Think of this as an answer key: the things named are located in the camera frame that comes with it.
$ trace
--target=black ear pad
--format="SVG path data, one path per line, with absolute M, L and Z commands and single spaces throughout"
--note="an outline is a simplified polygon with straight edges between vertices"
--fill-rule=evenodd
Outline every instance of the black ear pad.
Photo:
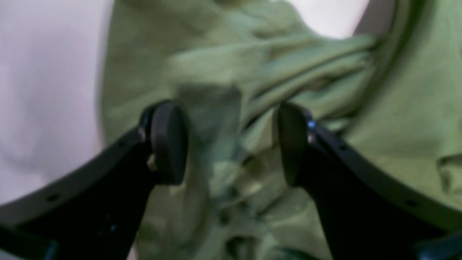
M 180 185 L 186 170 L 188 132 L 179 105 L 173 101 L 159 104 L 152 113 L 150 132 L 154 162 L 162 184 Z
M 297 186 L 300 165 L 308 147 L 307 117 L 298 106 L 282 103 L 277 110 L 278 140 L 282 167 L 288 185 Z

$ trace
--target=white background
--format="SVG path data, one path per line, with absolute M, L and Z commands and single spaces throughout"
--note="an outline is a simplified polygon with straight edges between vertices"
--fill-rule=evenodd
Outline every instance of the white background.
M 368 0 L 290 2 L 315 31 L 345 38 Z M 0 0 L 0 204 L 98 152 L 96 86 L 111 6 L 112 0 Z

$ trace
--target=green fabric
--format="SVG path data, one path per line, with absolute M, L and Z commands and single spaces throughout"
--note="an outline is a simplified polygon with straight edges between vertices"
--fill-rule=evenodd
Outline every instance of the green fabric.
M 432 2 L 416 23 L 422 3 L 397 3 L 378 45 L 316 35 L 285 2 L 116 0 L 101 93 L 106 141 L 166 98 L 192 126 L 185 182 L 152 192 L 140 259 L 227 259 L 236 237 L 253 241 L 255 259 L 274 247 L 331 259 L 314 202 L 284 181 L 273 127 L 283 100 L 346 131 L 389 174 L 457 206 L 461 4 Z
M 431 1 L 346 139 L 375 165 L 462 209 L 462 2 Z

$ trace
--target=blue light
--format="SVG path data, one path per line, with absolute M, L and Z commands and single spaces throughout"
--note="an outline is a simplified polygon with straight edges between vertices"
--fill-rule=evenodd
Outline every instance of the blue light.
M 315 128 L 316 127 L 316 122 L 315 121 L 309 121 L 308 122 L 308 127 L 309 128 Z

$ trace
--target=screw hole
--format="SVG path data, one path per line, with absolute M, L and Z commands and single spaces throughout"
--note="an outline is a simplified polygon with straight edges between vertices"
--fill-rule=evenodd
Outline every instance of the screw hole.
M 417 202 L 411 199 L 406 200 L 404 203 L 409 207 L 413 207 L 413 208 L 417 207 Z
M 48 202 L 53 202 L 53 201 L 56 201 L 58 199 L 59 199 L 59 194 L 53 194 L 53 195 L 47 197 Z

